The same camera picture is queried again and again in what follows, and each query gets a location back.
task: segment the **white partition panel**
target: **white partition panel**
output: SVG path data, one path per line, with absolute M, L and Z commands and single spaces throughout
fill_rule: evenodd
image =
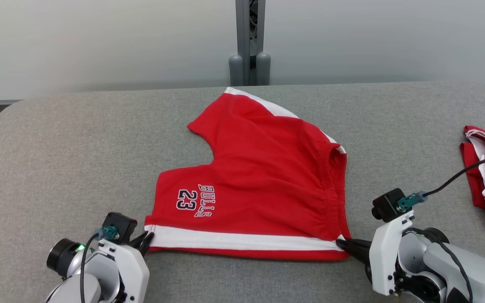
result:
M 227 86 L 234 54 L 234 0 L 0 0 L 0 100 Z
M 485 1 L 266 0 L 271 84 L 485 83 Z

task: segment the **gray table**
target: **gray table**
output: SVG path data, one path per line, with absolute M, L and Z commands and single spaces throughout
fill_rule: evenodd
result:
M 85 241 L 106 213 L 140 226 L 161 171 L 210 163 L 186 125 L 225 88 L 67 94 L 0 114 L 0 302 L 43 301 L 59 282 L 51 246 Z M 465 125 L 485 128 L 485 85 L 449 82 L 242 88 L 338 140 L 348 153 L 346 212 L 352 236 L 381 225 L 371 201 L 392 188 L 435 188 L 460 170 Z M 437 227 L 485 256 L 485 211 L 466 177 L 416 207 L 415 226 Z M 146 256 L 146 302 L 396 302 L 371 290 L 363 266 L 261 261 L 158 252 Z

